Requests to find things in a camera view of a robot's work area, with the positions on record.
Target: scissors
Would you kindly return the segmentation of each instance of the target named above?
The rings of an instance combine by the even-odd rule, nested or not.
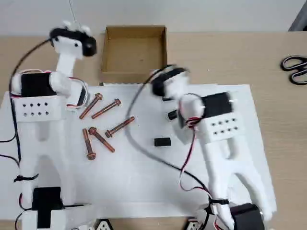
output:
[[[298,60],[298,61],[300,61],[300,63],[299,63],[299,64],[292,65],[292,66],[288,66],[288,65],[287,65],[287,62],[288,62],[289,60]],[[296,77],[301,76],[301,75],[307,73],[307,57],[302,57],[302,56],[298,56],[298,55],[293,55],[293,56],[286,57],[286,58],[280,63],[280,68],[281,68],[283,71],[297,70],[295,73],[292,73],[292,74],[289,76],[289,81],[290,81],[292,84],[295,84],[295,85],[307,85],[307,80],[298,81],[298,80],[295,79]]]

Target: red and white wire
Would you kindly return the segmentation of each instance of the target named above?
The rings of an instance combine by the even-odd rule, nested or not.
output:
[[[191,155],[192,155],[192,152],[193,152],[193,147],[194,147],[194,143],[195,143],[195,139],[196,139],[196,130],[195,130],[195,126],[197,125],[197,123],[199,123],[200,121],[200,117],[190,117],[186,123],[187,123],[187,126],[188,128],[190,128],[193,132],[193,136],[192,136],[192,142],[191,142],[191,145],[190,145],[190,148],[189,148],[189,151],[188,151],[188,154],[187,154],[187,157],[186,157],[186,160],[185,162],[183,163],[181,169],[180,169],[180,175],[179,175],[179,185],[181,187],[182,190],[184,190],[185,192],[189,192],[189,191],[192,191],[194,189],[201,189],[201,190],[204,190],[208,193],[208,195],[210,196],[210,192],[209,190],[203,188],[203,187],[200,187],[200,186],[195,186],[195,187],[192,187],[190,189],[186,189],[185,187],[183,187],[182,185],[182,177],[184,175],[184,172],[186,170],[186,167],[189,163],[189,160],[191,158]]]
[[[81,79],[79,79],[79,78],[75,78],[75,77],[70,77],[70,79],[71,79],[71,80],[76,80],[76,81],[81,82],[81,84],[82,84],[82,86],[83,86],[83,88],[84,88],[84,90],[85,90],[85,97],[84,97],[83,103],[82,103],[81,105],[67,104],[66,106],[67,106],[67,107],[73,107],[73,108],[75,108],[75,109],[79,109],[79,108],[83,107],[83,106],[86,104],[86,102],[87,102],[88,94],[89,94],[89,93],[88,93],[88,88],[87,88],[86,83],[85,83],[83,80],[81,80]]]
[[[217,224],[217,216],[215,216],[215,220],[214,220],[214,222],[213,222],[213,227],[214,227],[214,229],[215,230],[223,230],[220,226],[218,226],[218,224]]]

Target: white sheet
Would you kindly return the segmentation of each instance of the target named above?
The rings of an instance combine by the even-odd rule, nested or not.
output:
[[[119,124],[125,117],[127,108],[139,85],[108,84],[103,87],[91,87],[90,92],[100,92],[104,98],[91,112],[100,110],[114,98],[119,98],[122,105],[114,108],[101,117],[92,120],[88,115],[84,120],[78,119],[79,113],[71,115],[74,120],[74,130],[71,136],[74,151],[68,153],[71,157],[72,173],[75,174],[78,202],[88,202],[99,207],[98,217],[166,217],[191,216],[200,204],[206,203],[207,195],[203,191],[183,192],[178,186],[178,172],[154,162],[143,156],[131,146],[121,130],[113,138],[107,140],[116,149],[109,152],[101,143],[93,138],[92,146],[97,153],[95,161],[88,161],[85,157],[85,144],[81,129],[90,126],[97,127],[104,134]],[[244,118],[247,140],[251,149],[255,166],[259,170],[271,207],[276,210],[276,201],[271,176],[258,124],[255,105],[248,85],[191,85],[189,92],[202,96],[217,92],[236,91],[239,96],[239,109]],[[176,107],[174,102],[162,102],[160,98],[150,93],[146,87],[135,104],[132,114],[136,120],[131,124],[132,135],[149,151],[177,166],[181,166],[189,145],[184,146],[174,135],[171,123],[165,118],[166,112]],[[11,109],[8,95],[2,102],[0,110],[0,139],[13,136]],[[154,138],[171,137],[172,145],[165,148],[154,147]],[[0,153],[17,156],[15,141],[0,144]],[[205,162],[198,142],[194,148],[187,170],[208,183]],[[15,219],[19,214],[18,195],[20,184],[12,182],[19,174],[14,162],[0,158],[0,219]],[[40,186],[57,186],[59,177],[53,172],[47,160],[39,167],[38,178]],[[186,187],[196,185],[188,176],[183,181]],[[229,189],[230,200],[234,203],[245,203],[249,196],[241,182],[233,177]]]

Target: cardboard box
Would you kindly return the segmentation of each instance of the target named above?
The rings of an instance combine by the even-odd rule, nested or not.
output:
[[[167,64],[165,26],[107,26],[102,82],[142,83]]]

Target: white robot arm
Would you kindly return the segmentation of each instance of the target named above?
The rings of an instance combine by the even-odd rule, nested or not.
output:
[[[11,96],[23,148],[20,176],[15,181],[21,181],[23,202],[32,207],[22,215],[24,230],[72,229],[95,216],[92,205],[75,204],[76,188],[67,155],[71,149],[66,132],[71,129],[67,104],[78,105],[80,99],[86,98],[84,88],[87,86],[72,79],[74,63],[83,56],[94,55],[96,41],[88,27],[76,30],[69,23],[65,28],[53,29],[50,38],[59,54],[57,70],[21,72],[12,78]],[[43,156],[49,158],[59,172],[59,187],[37,187],[36,169]]]
[[[263,227],[260,211],[264,221],[272,218],[268,198],[260,174],[253,164],[245,137],[244,124],[240,112],[236,109],[234,95],[224,92],[205,97],[186,92],[188,83],[187,71],[177,66],[168,66],[155,73],[152,80],[153,93],[159,96],[178,100],[177,136],[183,143],[191,140],[191,131],[186,126],[189,118],[198,118],[195,124],[198,138],[209,176],[209,191],[213,214],[230,229],[252,229],[241,218],[238,212],[253,211],[252,220],[248,223]],[[221,141],[227,140],[231,151],[226,158]],[[228,201],[228,184],[230,176],[235,174],[250,193],[253,204],[230,208]]]

